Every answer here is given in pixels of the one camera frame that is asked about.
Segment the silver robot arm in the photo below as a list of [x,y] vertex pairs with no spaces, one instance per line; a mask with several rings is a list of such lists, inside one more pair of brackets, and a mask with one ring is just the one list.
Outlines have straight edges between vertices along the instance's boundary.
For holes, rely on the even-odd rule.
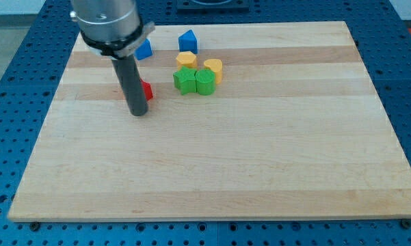
[[71,0],[71,5],[70,17],[84,42],[111,59],[134,54],[155,30],[153,22],[143,22],[136,0]]

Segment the blue block behind arm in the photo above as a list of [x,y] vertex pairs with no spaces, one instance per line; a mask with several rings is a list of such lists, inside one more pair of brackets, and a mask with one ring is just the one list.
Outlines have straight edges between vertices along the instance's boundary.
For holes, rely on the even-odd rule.
[[143,60],[153,56],[150,40],[145,39],[145,41],[135,50],[134,55],[137,60]]

